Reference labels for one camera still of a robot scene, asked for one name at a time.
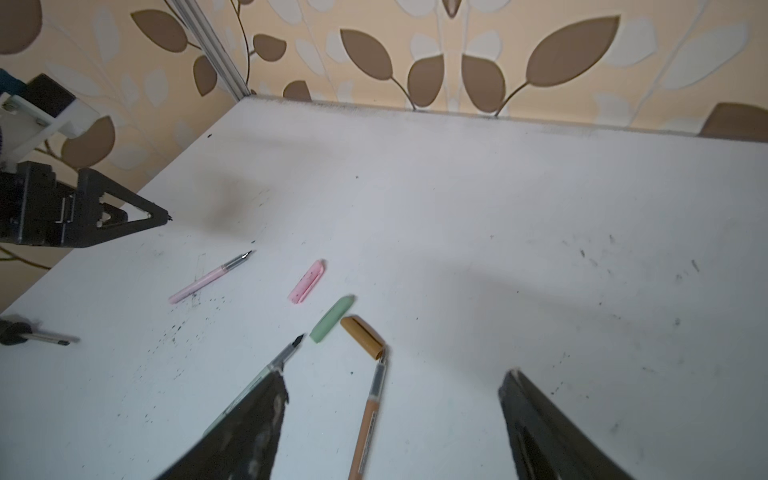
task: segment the wall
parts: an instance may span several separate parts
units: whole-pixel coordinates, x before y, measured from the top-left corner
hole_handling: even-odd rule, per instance
[[[0,0],[0,12],[0,68],[23,81],[48,74],[104,115],[67,149],[58,135],[50,150],[27,156],[53,165],[65,183],[93,167],[136,191],[234,104],[161,0]],[[68,252],[3,248],[42,266]],[[0,311],[45,273],[8,258],[0,259]]]
[[[199,3],[258,94],[768,141],[765,2]]]

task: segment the pink pen cap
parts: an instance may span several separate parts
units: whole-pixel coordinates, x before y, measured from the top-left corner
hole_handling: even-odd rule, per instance
[[[288,300],[290,300],[291,303],[302,303],[325,271],[326,268],[323,265],[322,260],[317,260],[313,263],[310,269],[301,277],[301,280],[299,280],[299,283],[293,291],[291,291]]]

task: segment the brown pen cap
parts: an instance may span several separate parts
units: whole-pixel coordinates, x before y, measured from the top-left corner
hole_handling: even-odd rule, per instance
[[[344,330],[357,340],[365,351],[368,352],[374,360],[381,358],[384,352],[384,340],[381,339],[378,333],[376,333],[370,325],[365,323],[362,319],[356,316],[345,316],[341,319],[341,326]]]

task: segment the green pen cap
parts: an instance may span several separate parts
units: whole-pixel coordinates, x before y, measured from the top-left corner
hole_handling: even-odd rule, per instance
[[[323,315],[323,318],[321,318],[317,325],[315,325],[315,328],[312,329],[312,332],[310,332],[310,339],[315,343],[319,343],[320,340],[325,338],[325,336],[328,335],[328,332],[330,332],[333,326],[341,320],[341,317],[344,316],[353,303],[355,303],[354,295],[341,297],[339,301],[333,304],[331,310],[328,310],[328,313]]]

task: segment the pink pen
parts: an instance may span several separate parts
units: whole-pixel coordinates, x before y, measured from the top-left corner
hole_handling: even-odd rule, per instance
[[[208,283],[213,282],[215,279],[219,278],[220,276],[224,275],[226,272],[232,270],[234,267],[240,265],[242,262],[248,260],[248,256],[253,252],[253,250],[249,250],[246,253],[239,255],[238,257],[234,257],[232,260],[226,262],[224,265],[220,266],[219,268],[215,269],[212,272],[209,272],[206,276],[199,279],[195,283],[192,283],[189,286],[184,287],[179,293],[176,293],[174,295],[171,295],[168,299],[168,302],[170,303],[178,303],[182,299],[187,298],[189,295],[192,295],[193,293],[197,292],[199,289],[206,286]]]

